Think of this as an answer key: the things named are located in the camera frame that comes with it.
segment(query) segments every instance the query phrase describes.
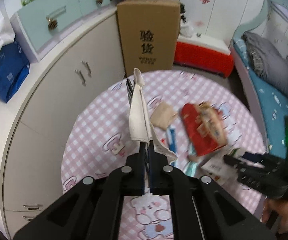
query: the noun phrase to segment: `human hand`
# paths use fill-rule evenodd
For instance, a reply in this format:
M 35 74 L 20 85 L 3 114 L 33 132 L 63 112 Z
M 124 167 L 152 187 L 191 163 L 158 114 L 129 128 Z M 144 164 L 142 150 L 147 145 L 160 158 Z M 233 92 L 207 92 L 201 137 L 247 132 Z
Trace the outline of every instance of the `human hand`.
M 278 233 L 288 232 L 288 201 L 282 199 L 269 199 L 264 201 L 262 223 L 266 223 L 272 211 L 276 211 L 281 216 Z

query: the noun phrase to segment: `pink and white gingham tablecloth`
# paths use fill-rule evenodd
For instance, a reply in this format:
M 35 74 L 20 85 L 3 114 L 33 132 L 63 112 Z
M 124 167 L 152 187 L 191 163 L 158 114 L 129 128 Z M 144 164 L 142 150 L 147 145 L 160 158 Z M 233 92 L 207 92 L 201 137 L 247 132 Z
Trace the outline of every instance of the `pink and white gingham tablecloth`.
M 182 71 L 155 71 L 142 74 L 143 93 L 151 115 L 161 100 L 179 111 L 186 103 L 210 101 L 226 105 L 236 121 L 241 136 L 234 147 L 244 147 L 249 152 L 265 152 L 262 136 L 246 107 L 227 89 L 199 76 Z M 130 139 L 128 127 L 130 106 L 125 80 L 101 93 L 77 117 L 69 136 L 61 167 L 63 192 L 67 192 L 85 176 L 95 179 L 108 176 L 124 166 L 126 157 L 138 152 L 137 143 Z M 177 167 L 184 169 L 188 163 L 189 140 L 185 128 L 177 118 Z M 159 139 L 165 132 L 156 129 Z M 246 190 L 236 181 L 228 181 L 223 188 L 251 213 L 254 213 L 261 194 Z M 165 196 L 125 197 L 119 239 L 173 239 L 169 199 Z

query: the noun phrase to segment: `dark floor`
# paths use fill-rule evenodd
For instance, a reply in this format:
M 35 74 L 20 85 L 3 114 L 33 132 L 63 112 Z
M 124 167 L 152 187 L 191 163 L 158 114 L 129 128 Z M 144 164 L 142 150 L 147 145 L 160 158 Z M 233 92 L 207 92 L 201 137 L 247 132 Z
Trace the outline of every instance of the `dark floor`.
M 210 73 L 204 70 L 179 65 L 174 65 L 173 69 L 195 73 L 213 80 L 214 82 L 231 91 L 246 106 L 246 108 L 249 109 L 249 104 L 244 95 L 241 79 L 235 68 L 233 69 L 232 74 L 228 78 L 223 78 L 218 74 Z

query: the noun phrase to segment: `tall brown cardboard box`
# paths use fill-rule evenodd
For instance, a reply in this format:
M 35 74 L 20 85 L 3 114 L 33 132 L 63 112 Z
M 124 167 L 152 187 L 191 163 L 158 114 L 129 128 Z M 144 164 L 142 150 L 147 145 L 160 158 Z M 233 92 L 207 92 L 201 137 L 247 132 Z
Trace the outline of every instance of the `tall brown cardboard box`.
M 180 27 L 180 3 L 128 0 L 117 5 L 126 75 L 171 69 Z

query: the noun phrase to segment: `blue tote bag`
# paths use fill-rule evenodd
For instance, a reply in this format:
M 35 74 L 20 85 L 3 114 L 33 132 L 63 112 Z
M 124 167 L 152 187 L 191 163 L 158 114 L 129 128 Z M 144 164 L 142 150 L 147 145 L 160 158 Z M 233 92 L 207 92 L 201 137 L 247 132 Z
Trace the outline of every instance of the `blue tote bag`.
M 18 91 L 29 73 L 30 63 L 19 42 L 5 45 L 0 50 L 0 100 L 7 103 Z

